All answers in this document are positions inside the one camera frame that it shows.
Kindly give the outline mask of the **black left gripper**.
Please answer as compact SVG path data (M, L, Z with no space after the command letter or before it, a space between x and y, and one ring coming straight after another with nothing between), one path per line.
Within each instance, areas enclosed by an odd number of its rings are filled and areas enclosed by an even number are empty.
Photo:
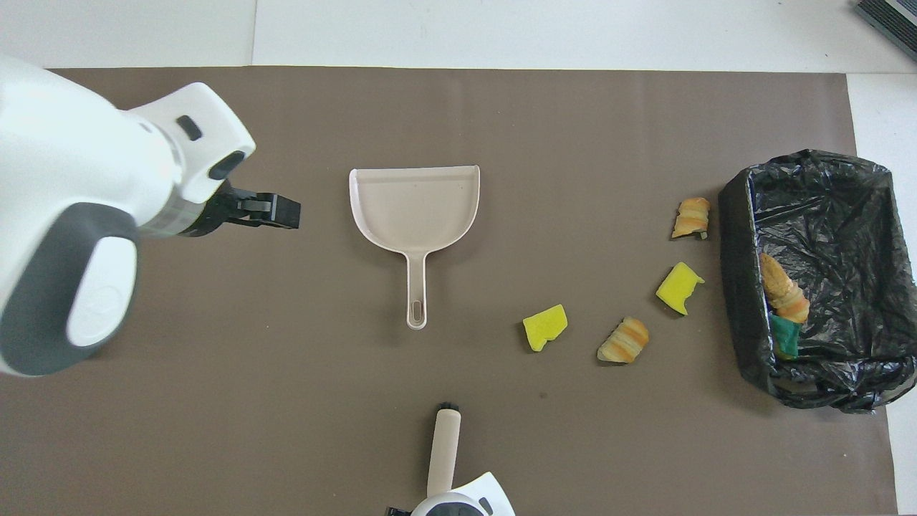
M287 197L243 190L225 181L203 204L197 219L184 229L183 237L203 237L226 223L298 229L300 218L300 204Z

